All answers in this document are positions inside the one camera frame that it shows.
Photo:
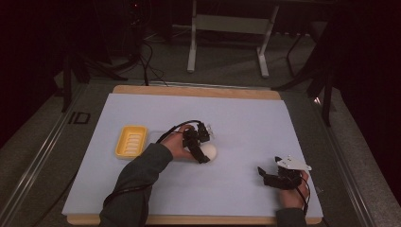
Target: table leg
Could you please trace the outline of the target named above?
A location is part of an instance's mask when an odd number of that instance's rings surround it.
[[[195,60],[197,57],[197,1],[192,1],[192,26],[191,26],[191,46],[189,48],[188,73],[195,72]]]
[[[279,6],[275,6],[273,9],[273,12],[271,13],[268,26],[266,27],[266,33],[265,33],[265,39],[263,40],[263,43],[261,46],[258,46],[256,48],[257,52],[257,58],[259,59],[259,66],[260,66],[260,72],[262,74],[263,78],[267,78],[269,76],[269,71],[268,71],[268,66],[266,64],[266,57],[265,57],[265,50],[266,46],[268,45],[269,38],[271,35],[271,31],[274,26],[275,18],[277,16]]]

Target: dark background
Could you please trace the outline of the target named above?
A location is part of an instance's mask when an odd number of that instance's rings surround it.
[[[189,25],[189,1],[152,2],[155,14],[151,24],[164,30],[167,37],[170,30],[166,24]],[[401,201],[401,183],[397,181],[401,178],[398,167],[401,161],[401,62],[398,57],[401,50],[401,8],[392,1],[351,2],[360,5],[340,11],[331,18],[335,26],[330,38],[322,42],[321,54],[337,53],[340,56],[341,61],[335,70],[336,87],[341,90],[344,102],[393,194]],[[0,3],[1,147],[55,94],[57,87],[53,78],[62,69],[62,61],[71,47],[104,61],[113,50],[122,50],[119,54],[126,55],[124,49],[132,48],[127,44],[118,49],[122,37],[112,39],[108,33],[102,33],[105,27],[96,18],[92,1],[72,0],[67,3],[45,0]],[[233,5],[232,11],[224,13],[240,15],[252,11],[266,15],[258,6],[249,7],[254,10]],[[296,19],[299,15],[308,19],[309,16],[312,19],[325,18],[327,11],[286,6],[280,9],[275,31],[302,32],[305,23]],[[115,22],[124,24],[124,18],[122,16]],[[120,34],[124,33],[125,25],[120,28]]]

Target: wearable gripper device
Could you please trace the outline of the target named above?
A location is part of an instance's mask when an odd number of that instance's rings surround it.
[[[275,162],[279,162],[282,159],[275,157]],[[292,190],[297,188],[301,182],[301,171],[296,169],[287,169],[278,166],[277,176],[267,174],[261,167],[257,168],[259,175],[263,177],[263,183],[270,187],[275,187],[283,190]]]
[[[188,148],[191,152],[192,156],[200,163],[207,163],[210,159],[203,154],[201,150],[201,143],[207,142],[210,140],[209,130],[204,126],[204,124],[200,121],[192,120],[186,121],[182,124],[171,128],[168,132],[163,134],[156,143],[162,142],[169,134],[174,132],[180,126],[196,122],[198,126],[198,130],[196,131],[194,128],[186,129],[183,132],[183,147]]]

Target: yellow plastic tray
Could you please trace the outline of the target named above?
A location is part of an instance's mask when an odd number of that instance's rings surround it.
[[[144,126],[125,126],[121,130],[115,155],[121,159],[133,159],[144,151],[148,129]]]

